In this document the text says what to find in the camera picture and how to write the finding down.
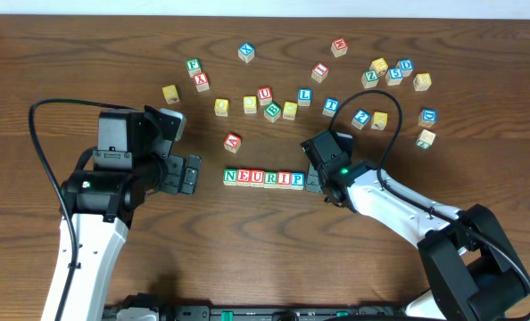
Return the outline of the blue P block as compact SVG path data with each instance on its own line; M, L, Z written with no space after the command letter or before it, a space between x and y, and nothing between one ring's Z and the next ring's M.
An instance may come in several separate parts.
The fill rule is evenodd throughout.
M302 190L306 185L305 174L302 172L291 173L291 188L294 190Z

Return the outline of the green N block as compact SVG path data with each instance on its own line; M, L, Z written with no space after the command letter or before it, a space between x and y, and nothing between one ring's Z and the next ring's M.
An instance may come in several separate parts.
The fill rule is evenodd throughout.
M223 184L224 185L237 185L237 170L236 169L224 169Z

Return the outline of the green R block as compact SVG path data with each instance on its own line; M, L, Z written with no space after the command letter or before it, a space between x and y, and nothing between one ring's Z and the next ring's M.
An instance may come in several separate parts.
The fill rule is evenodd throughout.
M264 188L277 188L277 172L266 171L264 173Z

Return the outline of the red E block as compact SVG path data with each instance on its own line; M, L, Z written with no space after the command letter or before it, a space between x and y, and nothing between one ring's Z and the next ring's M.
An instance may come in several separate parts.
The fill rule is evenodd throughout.
M240 186L250 186L251 172L250 169L238 169L236 171L236 184Z

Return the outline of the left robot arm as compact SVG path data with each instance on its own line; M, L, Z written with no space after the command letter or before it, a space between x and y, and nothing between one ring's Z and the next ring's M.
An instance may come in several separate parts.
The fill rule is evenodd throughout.
M152 193L194 193L200 157L171 152L185 126L177 111L104 106L97 145L80 155L67 180L54 184L62 221L44 320L102 319L136 208Z

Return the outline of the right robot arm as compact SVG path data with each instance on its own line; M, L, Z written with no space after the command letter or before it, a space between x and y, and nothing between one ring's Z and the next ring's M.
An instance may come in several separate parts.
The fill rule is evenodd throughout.
M530 278L493 213L434 202L376 165L352 163L351 136L326 130L301 147L329 203L384 224L418 249L429 288L401 309L425 320L497 320L530 294Z

